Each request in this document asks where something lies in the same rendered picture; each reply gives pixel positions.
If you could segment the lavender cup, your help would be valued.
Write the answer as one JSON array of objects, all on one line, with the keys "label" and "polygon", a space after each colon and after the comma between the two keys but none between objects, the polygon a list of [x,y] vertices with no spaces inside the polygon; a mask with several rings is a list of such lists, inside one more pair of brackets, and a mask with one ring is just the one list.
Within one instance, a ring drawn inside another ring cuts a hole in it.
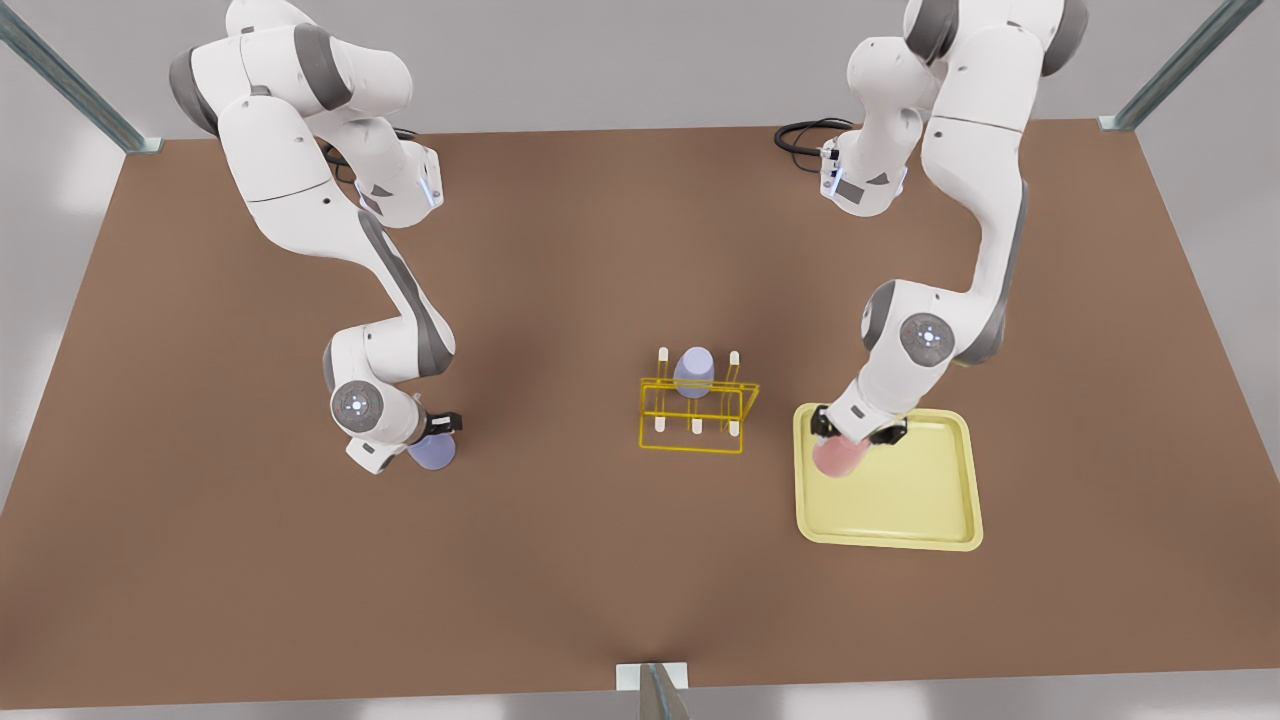
[{"label": "lavender cup", "polygon": [[707,396],[710,392],[710,383],[716,379],[716,364],[710,351],[701,346],[686,350],[672,372],[672,379],[677,392],[685,398]]},{"label": "lavender cup", "polygon": [[453,461],[457,446],[452,434],[443,433],[424,436],[416,443],[407,446],[406,452],[421,468],[435,471]]}]

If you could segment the pink cup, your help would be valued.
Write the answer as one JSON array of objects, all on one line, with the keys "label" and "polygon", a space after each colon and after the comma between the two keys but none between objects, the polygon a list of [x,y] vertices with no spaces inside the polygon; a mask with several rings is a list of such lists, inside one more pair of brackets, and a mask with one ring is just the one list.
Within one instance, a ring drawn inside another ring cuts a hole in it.
[{"label": "pink cup", "polygon": [[846,436],[815,436],[814,441],[813,465],[829,478],[849,477],[872,447],[870,439],[852,442]]}]

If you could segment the pale yellow tray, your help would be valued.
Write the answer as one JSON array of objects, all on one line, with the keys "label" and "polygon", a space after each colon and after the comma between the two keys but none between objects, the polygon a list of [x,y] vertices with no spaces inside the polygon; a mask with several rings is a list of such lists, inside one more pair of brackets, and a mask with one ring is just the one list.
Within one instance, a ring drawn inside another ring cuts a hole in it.
[{"label": "pale yellow tray", "polygon": [[795,512],[812,542],[968,552],[984,532],[972,437],[952,411],[919,407],[902,439],[869,450],[851,474],[827,477],[812,459],[815,404],[794,414]]}]

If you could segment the silver frame post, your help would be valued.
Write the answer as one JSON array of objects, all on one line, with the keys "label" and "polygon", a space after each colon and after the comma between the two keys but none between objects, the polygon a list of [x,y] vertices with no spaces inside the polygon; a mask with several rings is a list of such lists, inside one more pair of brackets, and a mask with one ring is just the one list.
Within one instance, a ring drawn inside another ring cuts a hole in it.
[{"label": "silver frame post", "polygon": [[689,688],[686,662],[617,664],[617,691],[636,691],[637,720],[691,720],[680,692]]},{"label": "silver frame post", "polygon": [[1103,132],[1134,132],[1266,0],[1222,0],[1183,45],[1114,115],[1098,117]]},{"label": "silver frame post", "polygon": [[0,41],[123,152],[157,154],[161,151],[161,138],[142,136],[5,0],[0,0]]}]

